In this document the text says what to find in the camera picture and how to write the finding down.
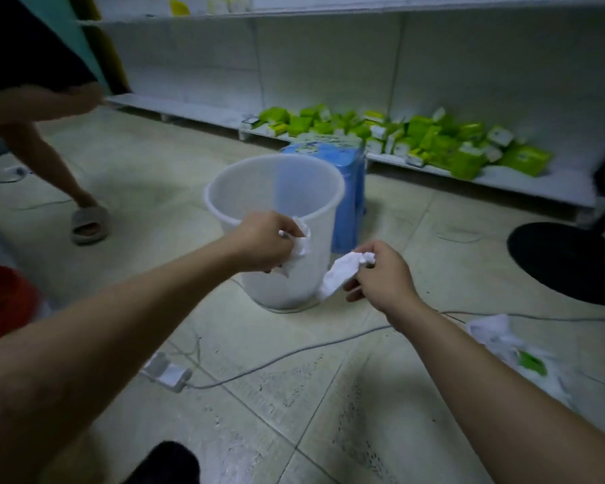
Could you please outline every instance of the human hand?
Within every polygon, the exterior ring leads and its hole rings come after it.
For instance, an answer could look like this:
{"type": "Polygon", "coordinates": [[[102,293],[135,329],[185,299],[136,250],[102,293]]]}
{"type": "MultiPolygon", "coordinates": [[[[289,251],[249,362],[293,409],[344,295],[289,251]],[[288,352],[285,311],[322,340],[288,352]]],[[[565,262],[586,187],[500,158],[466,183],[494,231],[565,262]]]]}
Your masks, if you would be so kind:
{"type": "Polygon", "coordinates": [[[295,237],[304,234],[290,217],[276,211],[251,212],[224,237],[240,272],[269,272],[282,265],[291,254],[293,241],[278,231],[295,237]]]}
{"type": "Polygon", "coordinates": [[[389,244],[371,241],[354,251],[373,252],[376,263],[373,267],[361,266],[356,277],[343,286],[349,292],[348,302],[367,299],[387,317],[394,317],[404,303],[421,303],[408,264],[389,244]]]}

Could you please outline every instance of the bucket rim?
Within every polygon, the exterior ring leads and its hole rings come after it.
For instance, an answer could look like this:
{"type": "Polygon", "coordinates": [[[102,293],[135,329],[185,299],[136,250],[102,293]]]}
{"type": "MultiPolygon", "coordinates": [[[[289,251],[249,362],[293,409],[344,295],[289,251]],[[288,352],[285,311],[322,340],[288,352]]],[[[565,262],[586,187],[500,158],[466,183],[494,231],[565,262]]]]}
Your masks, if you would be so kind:
{"type": "Polygon", "coordinates": [[[223,221],[233,227],[238,227],[240,225],[240,223],[242,222],[241,219],[236,219],[234,217],[230,217],[230,216],[226,215],[223,212],[220,212],[219,209],[213,205],[213,203],[211,201],[211,196],[210,196],[211,186],[213,186],[213,184],[215,184],[216,181],[223,178],[227,174],[232,173],[237,168],[243,168],[244,166],[248,166],[250,163],[252,163],[254,161],[262,161],[265,158],[271,158],[271,159],[284,158],[284,159],[299,159],[299,160],[303,160],[303,161],[305,161],[305,160],[313,161],[315,163],[320,163],[321,166],[324,166],[327,170],[329,170],[329,172],[331,174],[333,174],[336,178],[338,178],[337,181],[339,183],[339,187],[338,187],[338,190],[336,191],[336,193],[332,196],[332,198],[329,200],[329,202],[327,202],[325,205],[323,205],[323,207],[321,207],[320,209],[318,209],[314,212],[311,212],[303,217],[300,217],[299,219],[301,221],[303,221],[304,223],[306,223],[308,220],[313,220],[313,219],[316,219],[316,217],[324,215],[327,211],[329,211],[333,208],[337,208],[339,206],[340,202],[343,200],[343,197],[345,196],[345,188],[346,188],[345,187],[345,178],[343,177],[342,173],[338,170],[338,168],[336,168],[331,163],[328,163],[320,158],[316,158],[315,156],[284,154],[284,153],[266,154],[266,155],[254,156],[252,158],[243,159],[242,161],[239,161],[237,163],[233,163],[233,164],[227,166],[215,178],[213,178],[213,181],[211,181],[206,186],[206,188],[204,189],[204,202],[206,203],[207,209],[214,216],[216,216],[218,218],[218,220],[223,221]]]}

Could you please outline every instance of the gray slipper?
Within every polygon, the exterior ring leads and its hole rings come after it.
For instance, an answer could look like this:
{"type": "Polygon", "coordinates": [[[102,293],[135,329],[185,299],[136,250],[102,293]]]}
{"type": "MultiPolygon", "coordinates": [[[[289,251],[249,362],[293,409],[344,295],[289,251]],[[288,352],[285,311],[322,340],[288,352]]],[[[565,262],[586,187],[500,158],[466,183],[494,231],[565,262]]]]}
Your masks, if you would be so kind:
{"type": "Polygon", "coordinates": [[[110,234],[110,212],[104,206],[97,205],[94,207],[86,207],[78,209],[72,214],[72,242],[85,246],[87,244],[98,243],[105,239],[110,234]],[[81,227],[96,224],[98,232],[91,236],[78,234],[77,230],[81,227]]]}

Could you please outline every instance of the crumpled white tissue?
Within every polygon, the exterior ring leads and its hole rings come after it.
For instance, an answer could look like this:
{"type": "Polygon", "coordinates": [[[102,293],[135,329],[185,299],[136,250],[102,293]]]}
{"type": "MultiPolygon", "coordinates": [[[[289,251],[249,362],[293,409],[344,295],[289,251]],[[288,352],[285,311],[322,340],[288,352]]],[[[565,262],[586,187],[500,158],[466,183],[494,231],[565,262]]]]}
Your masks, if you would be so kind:
{"type": "Polygon", "coordinates": [[[341,256],[331,266],[330,271],[323,277],[323,282],[316,290],[316,298],[323,302],[323,300],[330,297],[330,295],[342,285],[355,276],[361,265],[374,265],[375,257],[374,253],[347,253],[345,256],[341,256]]]}
{"type": "Polygon", "coordinates": [[[468,333],[488,351],[513,368],[526,379],[533,382],[554,399],[573,409],[573,398],[570,393],[573,373],[569,367],[546,350],[530,345],[517,337],[510,328],[508,316],[482,317],[467,324],[468,333]],[[546,375],[525,368],[519,364],[519,352],[527,352],[544,363],[546,375]]]}
{"type": "Polygon", "coordinates": [[[274,268],[272,270],[273,273],[280,274],[286,278],[289,278],[289,274],[296,266],[296,263],[298,263],[301,258],[312,252],[312,232],[309,229],[309,226],[307,226],[307,224],[301,221],[298,217],[292,217],[292,219],[303,232],[305,237],[296,237],[292,236],[288,232],[278,231],[280,236],[287,236],[293,241],[293,250],[291,250],[289,259],[282,264],[282,267],[274,268]]]}

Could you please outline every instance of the forearm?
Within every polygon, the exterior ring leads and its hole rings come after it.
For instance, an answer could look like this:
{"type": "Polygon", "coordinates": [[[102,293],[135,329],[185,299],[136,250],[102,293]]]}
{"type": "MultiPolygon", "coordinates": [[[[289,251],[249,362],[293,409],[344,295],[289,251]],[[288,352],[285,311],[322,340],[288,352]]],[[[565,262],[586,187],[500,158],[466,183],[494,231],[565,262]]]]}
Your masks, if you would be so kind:
{"type": "Polygon", "coordinates": [[[0,339],[1,481],[13,455],[36,467],[87,426],[234,273],[217,241],[0,339]]]}
{"type": "Polygon", "coordinates": [[[422,302],[394,317],[496,482],[605,483],[605,434],[422,302]]]}

